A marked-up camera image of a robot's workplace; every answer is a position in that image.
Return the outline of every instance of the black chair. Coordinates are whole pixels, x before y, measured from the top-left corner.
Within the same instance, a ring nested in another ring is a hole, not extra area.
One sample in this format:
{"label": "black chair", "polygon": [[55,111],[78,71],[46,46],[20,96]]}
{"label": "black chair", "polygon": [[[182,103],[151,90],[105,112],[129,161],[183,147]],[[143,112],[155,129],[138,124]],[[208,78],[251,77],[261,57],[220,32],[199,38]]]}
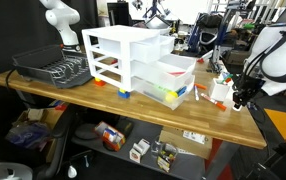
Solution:
{"label": "black chair", "polygon": [[33,179],[52,179],[60,171],[65,149],[80,121],[79,108],[70,104],[55,125],[51,135],[56,140],[56,147],[51,163],[46,163],[40,152],[18,147],[0,136],[0,177],[5,169],[8,175],[22,176],[22,173],[32,172]]}

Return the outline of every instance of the red object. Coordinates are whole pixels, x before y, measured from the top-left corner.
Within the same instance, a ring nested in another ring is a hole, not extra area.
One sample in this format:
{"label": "red object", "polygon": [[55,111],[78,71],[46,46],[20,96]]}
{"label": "red object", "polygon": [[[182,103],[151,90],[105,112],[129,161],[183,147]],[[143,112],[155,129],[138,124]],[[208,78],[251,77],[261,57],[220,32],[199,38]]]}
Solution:
{"label": "red object", "polygon": [[104,86],[105,85],[104,81],[94,81],[94,83],[98,86]]}
{"label": "red object", "polygon": [[194,85],[195,85],[197,88],[199,88],[199,89],[204,89],[204,90],[207,89],[207,87],[204,86],[204,85],[202,85],[202,84],[197,84],[197,83],[195,83]]}
{"label": "red object", "polygon": [[222,109],[223,111],[226,110],[226,106],[224,106],[223,104],[217,102],[216,100],[210,98],[209,96],[207,96],[204,93],[201,93],[201,96],[204,97],[205,99],[207,99],[208,101],[212,102],[213,104],[215,104],[217,107],[219,107],[220,109]]}
{"label": "red object", "polygon": [[170,72],[169,74],[172,75],[180,75],[180,74],[184,74],[185,72]]}
{"label": "red object", "polygon": [[55,110],[65,111],[66,106],[65,106],[65,105],[57,105],[57,106],[55,106],[55,108],[54,108],[54,109],[55,109]]}
{"label": "red object", "polygon": [[200,58],[200,59],[197,60],[197,62],[198,62],[198,63],[204,63],[204,59],[203,59],[203,58]]}
{"label": "red object", "polygon": [[230,82],[231,80],[232,80],[232,78],[227,78],[227,79],[225,80],[225,82],[228,83],[228,82]]}
{"label": "red object", "polygon": [[[205,169],[209,167],[211,161],[213,160],[221,144],[222,144],[222,140],[213,138],[212,151],[210,154],[210,158],[204,161]],[[233,179],[234,177],[233,177],[232,170],[229,164],[225,166],[221,175],[217,178],[217,180],[233,180]]]}
{"label": "red object", "polygon": [[114,59],[114,60],[111,62],[111,64],[115,64],[115,63],[117,63],[117,59]]}

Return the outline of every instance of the pen holder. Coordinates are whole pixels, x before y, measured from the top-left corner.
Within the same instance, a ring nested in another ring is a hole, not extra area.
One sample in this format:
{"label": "pen holder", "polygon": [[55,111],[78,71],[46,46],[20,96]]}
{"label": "pen holder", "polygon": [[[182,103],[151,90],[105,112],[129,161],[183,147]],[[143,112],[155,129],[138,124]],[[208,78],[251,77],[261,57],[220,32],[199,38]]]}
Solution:
{"label": "pen holder", "polygon": [[230,90],[230,86],[221,84],[221,82],[222,80],[213,78],[209,89],[210,97],[217,101],[224,101],[227,93]]}

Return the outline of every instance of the green object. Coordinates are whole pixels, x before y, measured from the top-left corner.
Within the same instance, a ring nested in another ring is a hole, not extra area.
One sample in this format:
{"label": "green object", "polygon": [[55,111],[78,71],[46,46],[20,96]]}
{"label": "green object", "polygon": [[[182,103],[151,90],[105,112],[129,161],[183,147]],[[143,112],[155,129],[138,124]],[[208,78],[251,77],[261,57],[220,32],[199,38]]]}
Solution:
{"label": "green object", "polygon": [[244,24],[243,28],[244,29],[254,29],[255,25],[252,24],[252,23],[247,23],[247,24]]}

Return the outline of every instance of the storage bin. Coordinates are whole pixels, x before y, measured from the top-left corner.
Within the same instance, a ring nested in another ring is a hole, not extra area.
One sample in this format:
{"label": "storage bin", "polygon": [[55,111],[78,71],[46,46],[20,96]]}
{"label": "storage bin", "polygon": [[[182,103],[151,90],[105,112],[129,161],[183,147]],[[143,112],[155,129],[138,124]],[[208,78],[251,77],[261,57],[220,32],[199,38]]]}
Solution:
{"label": "storage bin", "polygon": [[160,43],[149,45],[143,42],[133,42],[130,45],[131,60],[150,63],[160,59]]}
{"label": "storage bin", "polygon": [[209,95],[211,98],[223,102],[226,98],[227,93],[230,90],[230,86],[221,84],[221,82],[222,80],[213,78],[209,89]]}
{"label": "storage bin", "polygon": [[176,109],[190,93],[194,86],[194,75],[190,76],[183,84],[181,88],[186,86],[186,91],[175,98],[168,91],[160,88],[158,85],[155,85],[151,82],[147,82],[143,79],[133,77],[132,86],[135,91],[171,108],[172,110]]}
{"label": "storage bin", "polygon": [[161,57],[171,54],[174,49],[175,37],[161,36]]}
{"label": "storage bin", "polygon": [[176,91],[192,75],[195,59],[169,54],[150,64],[133,61],[132,76],[139,77],[166,89]]}

